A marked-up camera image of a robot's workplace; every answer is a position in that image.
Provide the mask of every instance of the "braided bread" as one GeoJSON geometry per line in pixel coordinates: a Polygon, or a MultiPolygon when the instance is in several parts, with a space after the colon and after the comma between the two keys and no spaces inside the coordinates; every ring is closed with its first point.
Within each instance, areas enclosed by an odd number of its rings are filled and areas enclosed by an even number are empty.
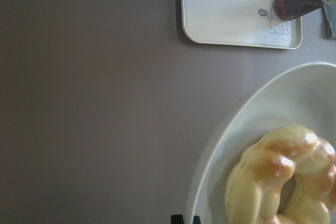
{"type": "Polygon", "coordinates": [[[329,224],[336,205],[335,151],[301,126],[281,127],[248,147],[225,188],[230,224],[329,224]],[[281,189],[295,178],[293,193],[277,213],[281,189]]]}

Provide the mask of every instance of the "bread hole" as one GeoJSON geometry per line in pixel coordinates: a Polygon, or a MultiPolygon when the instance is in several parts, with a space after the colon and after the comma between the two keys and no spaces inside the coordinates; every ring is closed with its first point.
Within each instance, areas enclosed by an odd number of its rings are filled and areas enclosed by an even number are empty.
{"type": "Polygon", "coordinates": [[[294,176],[292,176],[291,179],[288,180],[282,187],[278,214],[283,214],[287,206],[287,203],[294,191],[294,187],[295,187],[295,179],[294,176]]]}

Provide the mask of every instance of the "table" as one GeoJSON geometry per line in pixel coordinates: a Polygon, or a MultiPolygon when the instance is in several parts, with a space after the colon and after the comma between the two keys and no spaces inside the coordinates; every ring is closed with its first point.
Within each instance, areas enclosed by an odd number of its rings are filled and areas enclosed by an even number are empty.
{"type": "Polygon", "coordinates": [[[193,43],[180,0],[1,3],[1,223],[170,223],[249,90],[336,63],[321,10],[280,50],[193,43]]]}

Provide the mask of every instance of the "white plate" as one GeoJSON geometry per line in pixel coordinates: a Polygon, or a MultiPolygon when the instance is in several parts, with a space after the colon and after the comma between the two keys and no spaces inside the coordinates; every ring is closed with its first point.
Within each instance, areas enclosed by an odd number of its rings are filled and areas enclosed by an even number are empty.
{"type": "MultiPolygon", "coordinates": [[[[336,66],[314,62],[290,69],[240,103],[209,140],[199,159],[184,218],[204,224],[228,224],[224,188],[243,150],[268,131],[305,125],[336,147],[336,66]]],[[[336,223],[336,210],[331,223],[336,223]]]]}
{"type": "Polygon", "coordinates": [[[287,22],[271,8],[274,0],[182,0],[182,23],[197,43],[295,49],[301,18],[287,22]]]}

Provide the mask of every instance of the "cloth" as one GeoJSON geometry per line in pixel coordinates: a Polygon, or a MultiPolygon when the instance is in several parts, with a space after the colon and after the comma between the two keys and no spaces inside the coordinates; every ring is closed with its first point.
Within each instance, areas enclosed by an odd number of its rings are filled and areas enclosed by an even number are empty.
{"type": "Polygon", "coordinates": [[[325,35],[328,39],[336,39],[336,4],[325,5],[323,9],[325,35]]]}

